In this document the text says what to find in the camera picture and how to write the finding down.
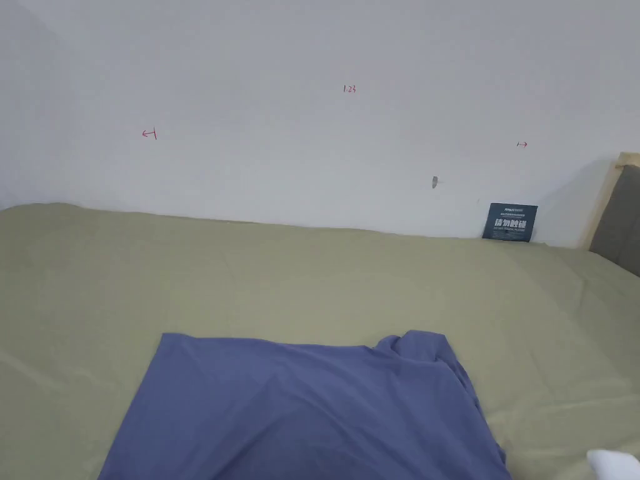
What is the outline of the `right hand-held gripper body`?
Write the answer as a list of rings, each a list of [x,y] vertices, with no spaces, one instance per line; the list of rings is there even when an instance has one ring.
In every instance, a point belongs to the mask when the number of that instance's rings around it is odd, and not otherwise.
[[[587,462],[595,479],[632,479],[639,476],[639,459],[632,454],[621,451],[592,449],[586,454]]]

